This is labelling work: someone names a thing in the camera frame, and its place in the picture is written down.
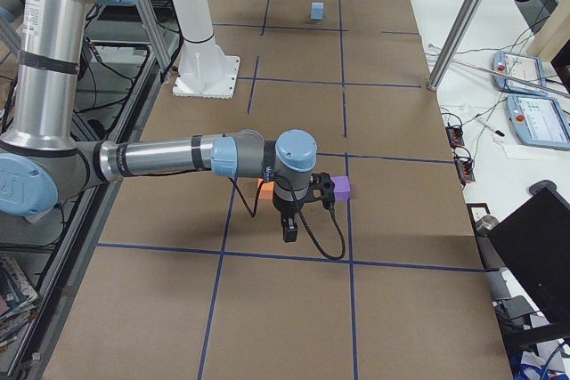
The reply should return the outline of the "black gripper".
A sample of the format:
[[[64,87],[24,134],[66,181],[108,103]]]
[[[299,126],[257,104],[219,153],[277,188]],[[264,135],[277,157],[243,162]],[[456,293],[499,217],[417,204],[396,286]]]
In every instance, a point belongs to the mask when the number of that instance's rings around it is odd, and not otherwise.
[[[282,239],[285,243],[297,241],[298,226],[295,214],[304,205],[309,185],[295,187],[284,180],[273,185],[273,205],[281,213]]]

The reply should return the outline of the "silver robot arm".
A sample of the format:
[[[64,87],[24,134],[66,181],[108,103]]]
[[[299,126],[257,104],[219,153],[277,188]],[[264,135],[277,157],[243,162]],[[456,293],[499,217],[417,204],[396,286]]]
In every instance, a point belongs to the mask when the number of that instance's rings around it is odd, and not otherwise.
[[[254,130],[135,143],[71,137],[87,7],[136,1],[24,0],[14,116],[1,135],[2,211],[29,216],[126,177],[210,171],[272,182],[283,238],[295,241],[315,184],[317,145],[305,131],[276,140]]]

